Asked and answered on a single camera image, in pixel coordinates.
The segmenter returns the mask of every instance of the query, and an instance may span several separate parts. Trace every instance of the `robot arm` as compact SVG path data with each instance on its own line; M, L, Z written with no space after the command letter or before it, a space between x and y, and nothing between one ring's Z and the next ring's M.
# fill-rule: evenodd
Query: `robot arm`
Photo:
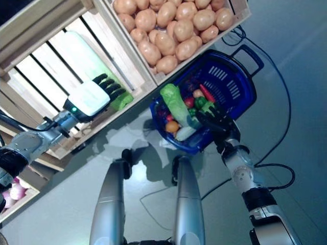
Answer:
M0 192L11 188L13 179L42 153L69 137L69 131L77 123L92 121L126 90L113 79L102 74L92 81L84 82L69 95L64 110L53 120L46 120L37 131L17 134L10 144L0 148ZM0 195L0 211L6 204Z
M301 242L276 200L255 170L246 146L240 144L235 122L216 105L206 115L198 112L199 121L211 129L217 150L231 178L243 197L254 226L250 231L253 245L300 245Z

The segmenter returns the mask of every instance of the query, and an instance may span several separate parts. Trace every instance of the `plastic basket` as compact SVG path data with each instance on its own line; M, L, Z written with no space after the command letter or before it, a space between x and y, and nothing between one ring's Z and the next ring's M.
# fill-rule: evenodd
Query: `plastic basket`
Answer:
M244 66L233 57L239 51L245 51L258 65L258 69L249 74ZM264 67L262 60L248 46L240 46L232 55L208 50L195 61L169 79L179 87L183 99L192 96L192 91L203 84L217 102L233 118L241 116L256 100L252 77ZM160 96L150 105L152 118L161 136L177 148L190 154L203 150L213 138L208 128L202 127L185 141L177 141L171 133L165 131L169 109Z

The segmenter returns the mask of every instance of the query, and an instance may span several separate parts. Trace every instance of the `floor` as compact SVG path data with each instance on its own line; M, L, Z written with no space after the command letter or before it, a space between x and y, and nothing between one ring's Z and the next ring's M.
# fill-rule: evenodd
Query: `floor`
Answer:
M291 0L268 0L249 4L253 16L244 29L272 55L292 99L289 133L266 163L288 164L296 171L296 181L286 190L275 191L274 196L304 245L327 244L327 162L323 157L327 145L327 16L320 7L325 2L296 5ZM304 10L308 17L303 17ZM233 51L221 42L214 48L227 54ZM264 62L264 70L253 78L257 101L237 121L242 142L251 149L254 162L278 141L288 114L280 79L269 62ZM124 183L126 238L134 241L171 236L176 201L176 188L170 184L171 161L183 153L160 142L151 123L150 100L141 102L99 133L64 172L54 177L43 196L5 224L1 232L10 245L88 244L102 181L110 163L124 148L135 149L138 160L131 179ZM229 177L214 145L194 156L192 165L201 194ZM280 185L290 177L277 168L260 171L269 185ZM248 232L252 226L232 183L208 196L203 211L208 245L250 244Z
M133 167L132 177L124 183L126 238L135 241L170 237L176 202L176 187L170 183L171 161L183 153L160 146L160 141L161 136L153 130L148 109L120 129L116 129L115 125L109 126L94 143L74 157L65 170L67 172L57 175L52 184L60 182L64 173L69 175L79 168L77 171L4 226L2 232L9 244L88 244L102 181L110 163L120 156L124 148L134 149L138 161ZM258 159L256 151L252 152L252 156L254 161ZM194 156L192 165L201 194L229 177L214 145ZM278 183L266 169L263 173L268 183ZM147 210L140 202L144 195L148 195L142 199ZM326 237L316 229L288 191L276 191L274 195L299 232L303 244L327 243ZM208 196L203 201L203 209L207 244L250 244L248 232L252 228L251 223L243 200L232 183Z

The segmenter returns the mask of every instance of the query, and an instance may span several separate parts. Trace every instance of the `cable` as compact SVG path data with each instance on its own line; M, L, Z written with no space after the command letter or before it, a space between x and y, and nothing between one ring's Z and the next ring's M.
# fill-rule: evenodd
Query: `cable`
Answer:
M150 195L153 195L153 194L156 194L156 193L159 193L159 192L162 192L162 191L164 191L164 190L167 190L167 189L169 189L170 187L166 187L166 188L164 188L164 189L161 189L161 190L157 190L157 191L154 191L154 192L151 192L151 193L148 193L148 194L146 194L146 195L144 195L143 197L141 197L140 199L139 199L139 202L142 204L142 206L144 207L144 209L145 209L145 211L148 213L148 215L150 215L150 217L156 222L156 224L157 225L159 225L161 228L163 228L164 230L167 230L167 231L171 231L172 229L169 229L169 228L166 228L166 227L164 227L164 226L162 226L156 219L155 219L155 217L153 217L153 215L150 213L150 211L148 210L148 208L145 206L145 204L142 202L142 199L144 199L144 198L146 198L146 197L148 197L148 196L150 196Z
M266 57L268 58L268 60L270 61L270 63L272 64L272 66L274 67L274 69L276 70L276 72L278 73L283 85L284 85L284 88L285 88L285 91L286 91L286 94L287 94L287 101L288 101L288 119L287 119L287 125L286 125L286 129L282 135L282 137L279 139L279 141L267 152L267 154L259 161L255 164L255 166L258 166L260 163L262 163L279 145L280 143L285 139L287 133L288 133L288 130L290 128L290 124L291 124L291 118L292 118L292 105L291 105L291 97L290 97L290 92L288 90L288 87L286 85L286 82L285 82L285 79L283 77L283 75L281 74L281 72L279 71L278 67L276 66L275 62L272 60L272 58L270 57L270 55L264 51L261 47L259 47L255 42L253 42L251 39L249 39L247 36L246 36L246 33L244 31L244 29L241 27L241 26L237 26L234 30L231 31L231 33L233 34L236 34L239 38L240 38L240 41L237 42L236 44L233 43L233 44L230 44L230 43L227 43L224 38L222 38L223 42L228 45L228 46L236 46L238 44L240 44L244 39L249 41L251 44L253 44L256 48L258 48L262 53L264 53L266 55Z
M218 189L219 187L223 186L224 184L226 184L227 182L231 181L231 178L224 180L223 182L221 182L220 184L216 185L214 188L212 188L210 191L208 191L206 194L204 194L203 197L201 197L201 201L203 199L205 199L208 195L210 195L212 192L214 192L216 189Z
M50 128L53 127L53 125L55 124L54 122L50 123L49 126L47 126L45 129L34 129L34 128L31 128L9 116L7 116L6 114L4 114L2 111L0 111L0 119L3 119L3 118L6 118L8 119L9 121L6 121L7 123L9 123L11 126L13 127L16 127L17 125L20 125L26 129L29 129L29 130L32 130L32 131L36 131L36 132L44 132L44 131L48 131Z
M272 186L272 187L268 187L268 189L270 189L271 191L273 191L273 190L282 190L282 189L286 189L286 188L290 187L294 183L294 181L295 181L295 171L289 166L286 166L286 165L280 164L280 163L268 163L268 164L261 164L261 165L256 166L256 167L271 167L271 166L283 167L285 169L288 169L292 174L292 179L286 185Z
M1 146L5 146L5 141L4 141L4 139L2 138L1 134L0 134L0 143L1 143Z

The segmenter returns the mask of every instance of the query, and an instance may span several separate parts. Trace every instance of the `basket handle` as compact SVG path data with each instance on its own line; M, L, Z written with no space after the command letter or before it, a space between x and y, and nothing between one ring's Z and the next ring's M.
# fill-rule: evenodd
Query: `basket handle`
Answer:
M255 70L252 74L250 74L250 77L252 78L253 76L255 76L255 74L257 74L262 68L264 68L265 64L262 61L262 59L252 50L250 49L247 45L243 44L241 45L236 51L234 51L234 53L232 53L230 56L234 58L234 56L239 52L243 50L244 52L246 52L254 61L255 63L258 65L257 70Z

